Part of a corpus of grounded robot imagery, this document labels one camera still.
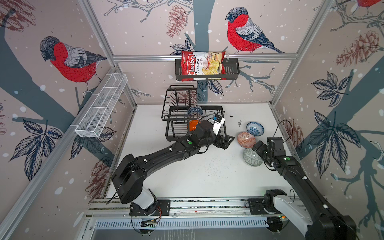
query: red and white chip bag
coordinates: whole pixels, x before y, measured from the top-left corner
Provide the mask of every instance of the red and white chip bag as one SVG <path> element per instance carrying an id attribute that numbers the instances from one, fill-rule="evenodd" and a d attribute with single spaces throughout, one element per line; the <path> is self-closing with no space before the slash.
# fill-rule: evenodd
<path id="1" fill-rule="evenodd" d="M 213 52 L 181 52 L 182 75 L 214 75 L 225 74 L 223 59 L 225 51 Z M 209 78 L 215 80 L 226 80 L 226 78 Z M 205 78 L 184 78 L 182 81 L 205 80 Z"/>

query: brown patterned bowl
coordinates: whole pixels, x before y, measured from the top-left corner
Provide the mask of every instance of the brown patterned bowl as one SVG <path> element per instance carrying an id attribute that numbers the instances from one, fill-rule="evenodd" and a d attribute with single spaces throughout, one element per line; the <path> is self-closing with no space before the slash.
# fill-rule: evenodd
<path id="1" fill-rule="evenodd" d="M 237 142 L 243 148 L 251 148 L 256 144 L 256 139 L 249 132 L 242 132 L 237 136 Z"/>

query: white mesh basket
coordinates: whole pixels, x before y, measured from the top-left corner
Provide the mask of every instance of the white mesh basket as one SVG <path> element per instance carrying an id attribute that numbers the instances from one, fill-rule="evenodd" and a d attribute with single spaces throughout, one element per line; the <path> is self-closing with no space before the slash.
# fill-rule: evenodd
<path id="1" fill-rule="evenodd" d="M 127 82 L 125 74 L 111 74 L 75 130 L 80 137 L 100 136 Z"/>

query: bullfinch illustration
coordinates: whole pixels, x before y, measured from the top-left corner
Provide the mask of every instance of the bullfinch illustration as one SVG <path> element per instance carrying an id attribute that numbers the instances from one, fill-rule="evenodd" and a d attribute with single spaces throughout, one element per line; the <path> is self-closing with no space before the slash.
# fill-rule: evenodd
<path id="1" fill-rule="evenodd" d="M 50 60 L 66 79 L 76 83 L 87 83 L 87 90 L 83 92 L 83 96 L 85 93 L 91 93 L 88 91 L 88 81 L 96 75 L 98 64 L 107 59 L 99 54 L 88 52 L 84 48 L 72 47 L 60 42 L 52 36 L 42 40 L 40 51 L 44 61 Z"/>
<path id="2" fill-rule="evenodd" d="M 341 4 L 344 4 L 344 3 L 349 2 L 349 1 L 352 1 L 352 0 L 346 0 L 346 1 L 343 1 L 343 2 L 341 2 L 341 3 L 339 3 L 339 4 L 341 5 Z M 378 2 L 381 1 L 381 0 L 354 0 L 354 1 L 357 2 L 358 7 L 353 11 L 352 14 L 354 14 L 355 11 L 356 11 L 359 7 L 365 7 L 365 8 L 367 8 L 367 15 L 368 15 L 368 14 L 372 14 L 372 13 L 370 13 L 370 12 L 368 11 L 368 8 L 369 8 L 370 6 L 372 6 L 372 5 L 376 4 L 376 3 L 378 3 Z"/>
<path id="3" fill-rule="evenodd" d="M 253 52 L 255 49 L 269 48 L 278 53 L 284 53 L 277 49 L 273 43 L 266 38 L 263 30 L 254 24 L 248 16 L 248 11 L 243 7 L 231 9 L 225 18 L 228 20 L 228 41 L 240 51 Z"/>

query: white tabletop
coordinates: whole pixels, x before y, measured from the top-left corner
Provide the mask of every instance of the white tabletop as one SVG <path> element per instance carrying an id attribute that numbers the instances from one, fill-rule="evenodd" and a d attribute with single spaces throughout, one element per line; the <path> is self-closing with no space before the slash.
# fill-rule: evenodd
<path id="1" fill-rule="evenodd" d="M 223 106 L 227 134 L 235 137 L 228 149 L 210 146 L 204 154 L 170 164 L 144 180 L 144 187 L 164 198 L 264 196 L 268 189 L 288 193 L 292 187 L 276 171 L 269 171 L 264 164 L 258 167 L 246 164 L 242 156 L 244 148 L 237 142 L 237 135 L 246 132 L 247 123 L 251 121 L 259 122 L 265 129 L 262 136 L 256 137 L 257 141 L 266 143 L 266 138 L 273 135 L 277 123 L 268 104 L 216 105 Z M 165 138 L 167 122 L 161 120 L 161 111 L 162 105 L 137 107 L 119 163 L 128 154 L 132 153 L 134 157 L 148 155 L 174 143 Z M 275 136 L 282 136 L 279 129 Z M 291 155 L 285 143 L 284 149 Z M 107 198 L 114 192 L 111 184 Z"/>

